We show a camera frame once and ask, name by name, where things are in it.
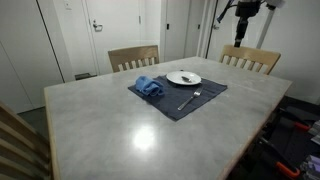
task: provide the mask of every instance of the chair back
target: chair back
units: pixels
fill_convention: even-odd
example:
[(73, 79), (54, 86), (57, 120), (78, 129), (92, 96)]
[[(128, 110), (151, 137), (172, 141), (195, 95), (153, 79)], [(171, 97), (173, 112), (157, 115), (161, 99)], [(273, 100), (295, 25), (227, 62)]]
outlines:
[(265, 69), (263, 73), (268, 75), (276, 65), (280, 56), (281, 54), (277, 52), (248, 47), (236, 48), (232, 45), (225, 45), (219, 62), (223, 63), (226, 59), (226, 64), (228, 65), (233, 65), (242, 69), (246, 68), (250, 71), (256, 72), (260, 72), (260, 70)]
[(0, 102), (0, 177), (48, 179), (50, 145), (22, 118)]
[(159, 64), (158, 46), (140, 46), (108, 52), (113, 72)]

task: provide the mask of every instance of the dining table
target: dining table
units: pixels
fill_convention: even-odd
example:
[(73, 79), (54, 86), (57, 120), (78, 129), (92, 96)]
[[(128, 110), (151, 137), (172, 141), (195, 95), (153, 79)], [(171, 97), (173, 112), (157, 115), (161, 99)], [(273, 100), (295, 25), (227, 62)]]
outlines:
[[(178, 121), (128, 90), (180, 70), (228, 88)], [(191, 57), (46, 87), (54, 179), (226, 179), (291, 83)]]

